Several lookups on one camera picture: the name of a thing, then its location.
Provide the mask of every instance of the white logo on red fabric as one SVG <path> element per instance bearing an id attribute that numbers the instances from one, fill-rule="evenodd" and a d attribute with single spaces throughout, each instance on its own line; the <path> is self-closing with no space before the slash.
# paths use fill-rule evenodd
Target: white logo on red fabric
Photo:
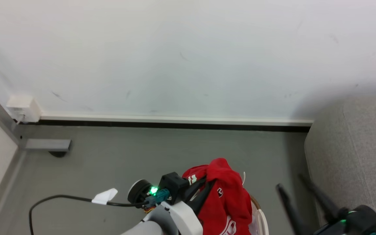
<path id="1" fill-rule="evenodd" d="M 189 185 L 195 183 L 197 181 L 197 177 L 195 175 L 192 175 L 188 177 Z"/>
<path id="2" fill-rule="evenodd" d="M 218 188 L 217 193 L 218 197 L 221 197 L 223 195 L 223 190 L 221 188 Z"/>
<path id="3" fill-rule="evenodd" d="M 220 235 L 233 235 L 236 233 L 236 222 L 231 219 L 231 217 L 227 216 L 227 222 L 226 227 L 224 230 L 220 233 Z"/>

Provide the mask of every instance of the black cable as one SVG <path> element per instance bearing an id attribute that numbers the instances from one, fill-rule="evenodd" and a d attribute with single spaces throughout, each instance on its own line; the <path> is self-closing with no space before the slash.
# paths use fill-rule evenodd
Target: black cable
<path id="1" fill-rule="evenodd" d="M 31 235 L 34 235 L 33 223 L 31 221 L 31 213 L 32 213 L 33 209 L 35 207 L 37 207 L 39 204 L 41 204 L 43 202 L 46 202 L 48 200 L 51 200 L 51 199 L 55 199 L 55 198 L 69 198 L 69 199 L 78 200 L 78 201 L 92 202 L 92 199 L 89 199 L 89 198 L 84 198 L 84 197 L 79 197 L 79 196 L 69 196 L 69 195 L 54 195 L 54 196 L 50 196 L 50 197 L 47 197 L 45 199 L 42 199 L 42 200 L 36 202 L 30 208 L 30 210 L 28 211 L 28 223 L 30 225 L 30 234 Z M 133 203 L 133 204 L 107 202 L 107 205 L 109 205 L 109 206 L 116 206 L 116 207 L 137 207 L 137 206 L 142 206 L 142 205 L 145 205 L 145 204 L 148 204 L 148 203 L 149 202 L 147 202 L 147 201 L 146 202 Z"/>

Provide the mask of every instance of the red hoodie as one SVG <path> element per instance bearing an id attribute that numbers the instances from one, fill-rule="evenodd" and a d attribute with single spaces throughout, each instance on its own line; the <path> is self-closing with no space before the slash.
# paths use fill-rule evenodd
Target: red hoodie
<path id="1" fill-rule="evenodd" d="M 182 177 L 192 184 L 204 175 L 207 175 L 207 181 L 216 181 L 198 215 L 203 224 L 203 234 L 249 235 L 252 205 L 239 173 L 230 168 L 226 159 L 218 158 L 210 165 L 187 170 Z"/>

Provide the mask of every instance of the black baseboard strip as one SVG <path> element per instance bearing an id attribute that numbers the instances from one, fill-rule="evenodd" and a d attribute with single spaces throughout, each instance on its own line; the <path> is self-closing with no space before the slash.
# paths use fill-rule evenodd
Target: black baseboard strip
<path id="1" fill-rule="evenodd" d="M 302 132 L 302 133 L 307 133 L 310 130 L 310 127 L 308 126 L 219 125 L 219 124 L 189 124 L 189 123 L 101 122 L 101 121 L 63 121 L 63 120 L 40 120 L 39 122 L 29 123 L 28 125 L 176 128 L 176 129 L 207 129 L 207 130 L 236 130 L 236 131 L 277 131 L 277 132 Z"/>

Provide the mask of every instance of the gray floor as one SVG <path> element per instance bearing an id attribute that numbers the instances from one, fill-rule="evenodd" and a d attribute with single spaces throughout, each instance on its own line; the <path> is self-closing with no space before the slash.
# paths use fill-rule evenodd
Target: gray floor
<path id="1" fill-rule="evenodd" d="M 304 133 L 183 130 L 154 128 L 30 126 L 29 137 L 71 138 L 73 148 L 62 159 L 29 152 L 0 216 L 0 235 L 29 234 L 27 213 L 47 196 L 69 194 L 93 198 L 118 189 L 113 202 L 127 202 L 127 191 L 139 179 L 158 183 L 163 174 L 226 158 L 246 172 L 244 187 L 266 214 L 271 235 L 292 234 L 275 191 L 282 183 L 301 215 L 316 224 L 313 200 L 297 180 L 308 175 Z M 135 208 L 55 199 L 34 210 L 36 235 L 120 234 L 144 213 Z"/>

